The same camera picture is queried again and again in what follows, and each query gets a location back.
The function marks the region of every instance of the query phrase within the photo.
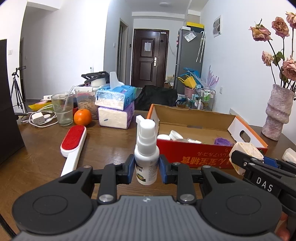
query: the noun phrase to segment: wooden door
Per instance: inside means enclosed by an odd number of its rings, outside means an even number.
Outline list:
[[[168,30],[135,29],[131,83],[163,87],[168,55]]]

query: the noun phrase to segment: doorway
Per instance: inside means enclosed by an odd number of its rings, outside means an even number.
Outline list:
[[[128,26],[120,20],[117,48],[116,73],[119,81],[126,83],[126,51],[128,43]]]
[[[134,30],[132,86],[139,88],[145,85],[164,86],[168,39],[168,30]]]
[[[21,38],[21,40],[20,40],[20,67],[24,66],[23,52],[24,52],[24,38]],[[20,70],[20,88],[21,88],[21,92],[22,92],[22,99],[23,99],[23,101],[26,101],[23,70]]]

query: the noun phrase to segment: cable cord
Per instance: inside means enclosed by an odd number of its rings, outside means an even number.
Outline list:
[[[170,41],[168,41],[168,45],[169,45],[169,47],[170,47],[170,50],[171,50],[172,54],[176,57],[175,52],[173,52],[173,50],[172,50],[172,48],[171,48],[171,46],[170,46]]]
[[[31,124],[31,125],[33,125],[35,127],[38,127],[38,128],[45,128],[45,127],[53,126],[53,125],[57,124],[58,122],[56,121],[56,122],[51,123],[49,125],[43,126],[44,124],[51,122],[54,118],[57,117],[57,114],[54,111],[52,111],[52,110],[46,110],[46,109],[52,108],[52,107],[53,107],[53,105],[52,104],[49,104],[47,106],[44,106],[43,108],[41,108],[38,111],[28,112],[27,114],[30,114],[29,118],[27,120],[22,120],[23,119],[23,117],[22,117],[21,118],[21,122],[22,123],[29,123],[29,124]],[[35,113],[38,113],[38,112],[45,113],[45,114],[54,114],[54,115],[52,117],[50,117],[49,119],[45,120],[45,122],[41,123],[40,125],[36,125],[36,124],[34,124],[32,122],[32,115],[35,114]]]
[[[0,214],[0,225],[3,227],[5,232],[11,237],[16,237],[16,233],[11,229],[11,227],[8,225],[8,223],[4,220],[2,215]]]

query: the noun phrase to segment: tripod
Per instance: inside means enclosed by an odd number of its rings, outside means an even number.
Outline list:
[[[15,68],[15,72],[12,73],[13,83],[12,83],[12,87],[11,87],[11,98],[12,98],[13,89],[15,89],[15,96],[17,99],[17,104],[13,105],[13,107],[17,106],[18,108],[22,109],[23,113],[27,113],[28,111],[27,111],[27,108],[26,108],[24,101],[22,99],[22,94],[20,92],[20,88],[18,86],[16,77],[15,77],[15,76],[17,76],[19,78],[17,72],[18,72],[18,70],[23,70],[23,69],[26,69],[26,66]]]

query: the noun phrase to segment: pink rose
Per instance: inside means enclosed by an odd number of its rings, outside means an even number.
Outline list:
[[[271,37],[270,37],[271,32],[265,27],[260,27],[259,24],[256,24],[255,27],[250,27],[249,30],[252,30],[253,39],[255,41],[264,41],[265,42],[265,41],[271,39]]]
[[[290,59],[287,58],[287,61],[283,62],[283,74],[291,80],[296,81],[296,62],[295,60],[292,58],[292,56],[290,56]]]
[[[276,35],[282,38],[290,36],[287,24],[280,17],[276,17],[276,20],[272,22],[272,28],[276,31]]]
[[[262,60],[266,64],[266,66],[271,66],[271,62],[274,60],[274,58],[270,53],[263,51]]]
[[[291,28],[296,28],[296,15],[292,12],[286,12],[287,22],[290,24]]]

